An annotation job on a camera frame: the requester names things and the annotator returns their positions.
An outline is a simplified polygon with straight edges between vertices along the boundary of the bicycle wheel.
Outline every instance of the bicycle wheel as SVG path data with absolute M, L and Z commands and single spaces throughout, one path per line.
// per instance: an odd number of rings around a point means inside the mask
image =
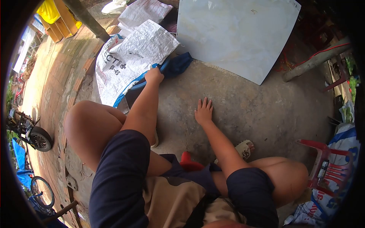
M 35 201 L 43 208 L 51 208 L 54 205 L 54 194 L 49 186 L 48 182 L 42 177 L 35 176 L 30 183 L 30 190 L 32 194 L 38 195 L 43 192 L 42 195 L 34 197 Z

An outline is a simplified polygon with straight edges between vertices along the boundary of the red wire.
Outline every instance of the red wire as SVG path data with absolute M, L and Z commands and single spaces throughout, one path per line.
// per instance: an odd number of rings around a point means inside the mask
M 341 46 L 348 45 L 348 44 L 350 44 L 350 43 L 344 43 L 344 44 L 341 44 L 341 45 L 337 45 L 337 46 L 331 47 L 331 48 L 329 48 L 329 49 L 325 49 L 325 50 L 319 51 L 319 52 L 317 52 L 316 54 L 314 54 L 314 55 L 310 56 L 310 57 L 309 57 L 309 59 L 307 59 L 307 60 L 305 60 L 305 61 L 303 61 L 303 62 L 301 62 L 301 63 L 297 63 L 296 65 L 294 65 L 294 66 L 293 66 L 293 68 L 295 68 L 296 66 L 298 66 L 298 65 L 300 65 L 300 64 L 305 63 L 306 61 L 310 60 L 313 56 L 317 55 L 318 53 L 325 52 L 325 51 L 329 51 L 329 50 L 334 49 L 334 48 L 336 48 L 336 47 L 341 47 Z

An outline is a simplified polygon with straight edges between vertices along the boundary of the hand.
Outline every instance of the hand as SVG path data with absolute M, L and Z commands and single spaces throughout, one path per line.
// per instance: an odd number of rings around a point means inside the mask
M 200 125 L 204 125 L 205 123 L 212 121 L 212 111 L 213 106 L 212 100 L 209 100 L 207 104 L 207 98 L 204 98 L 203 105 L 201 104 L 201 99 L 198 101 L 198 110 L 195 110 L 195 119 Z
M 145 79 L 147 83 L 154 83 L 154 84 L 160 84 L 162 80 L 164 79 L 164 75 L 161 74 L 160 69 L 158 67 L 151 68 L 147 71 L 145 75 Z

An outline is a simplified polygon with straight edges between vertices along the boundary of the beige sandal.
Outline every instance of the beige sandal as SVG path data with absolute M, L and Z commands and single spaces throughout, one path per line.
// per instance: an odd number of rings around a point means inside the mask
M 251 156 L 250 147 L 248 144 L 253 144 L 250 140 L 244 140 L 238 144 L 235 148 L 243 160 L 247 160 Z
M 156 129 L 155 129 L 155 144 L 153 144 L 152 146 L 151 146 L 151 149 L 152 148 L 155 148 L 155 147 L 157 147 L 158 146 L 158 137 L 157 137 L 157 131 L 156 131 Z

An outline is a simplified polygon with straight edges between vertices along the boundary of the leg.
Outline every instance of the leg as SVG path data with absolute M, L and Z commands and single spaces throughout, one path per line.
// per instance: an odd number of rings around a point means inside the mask
M 71 108 L 66 117 L 68 144 L 95 172 L 105 146 L 120 131 L 125 119 L 126 116 L 113 107 L 81 101 Z M 159 176 L 171 168 L 166 159 L 153 151 L 150 153 L 148 176 Z
M 308 171 L 305 165 L 283 157 L 261 158 L 250 162 L 252 167 L 265 171 L 273 182 L 272 194 L 277 208 L 298 198 L 308 183 Z M 226 179 L 222 172 L 212 172 L 214 183 L 223 196 L 228 196 Z

